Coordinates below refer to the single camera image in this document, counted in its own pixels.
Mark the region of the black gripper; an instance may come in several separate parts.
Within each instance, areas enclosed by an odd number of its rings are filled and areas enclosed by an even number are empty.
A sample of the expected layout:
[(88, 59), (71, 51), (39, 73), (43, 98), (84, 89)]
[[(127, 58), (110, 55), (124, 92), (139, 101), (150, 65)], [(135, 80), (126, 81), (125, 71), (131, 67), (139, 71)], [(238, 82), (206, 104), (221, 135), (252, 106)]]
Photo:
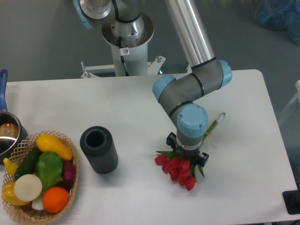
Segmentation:
[(181, 159), (192, 159), (195, 165), (205, 167), (208, 162), (209, 155), (205, 152), (200, 152), (201, 143), (198, 145), (179, 145), (176, 144), (176, 134), (171, 132), (166, 138), (166, 144), (172, 148), (173, 152), (177, 153)]

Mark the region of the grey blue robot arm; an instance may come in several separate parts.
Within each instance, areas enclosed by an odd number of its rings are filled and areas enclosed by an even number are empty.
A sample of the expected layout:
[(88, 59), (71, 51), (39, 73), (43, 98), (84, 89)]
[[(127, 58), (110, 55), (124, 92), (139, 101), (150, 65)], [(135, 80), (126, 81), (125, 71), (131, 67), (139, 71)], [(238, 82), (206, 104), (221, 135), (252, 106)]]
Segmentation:
[[(116, 76), (147, 74), (148, 42), (154, 27), (140, 11), (138, 0), (75, 0), (73, 4), (86, 28), (92, 28), (93, 22), (101, 24), (103, 37), (111, 46)], [(200, 152), (208, 115), (195, 101), (227, 85), (232, 70), (226, 61), (216, 59), (194, 1), (168, 0), (166, 5), (191, 72), (180, 79), (164, 75), (152, 91), (177, 129), (168, 136), (167, 144), (173, 152), (203, 167), (209, 158)]]

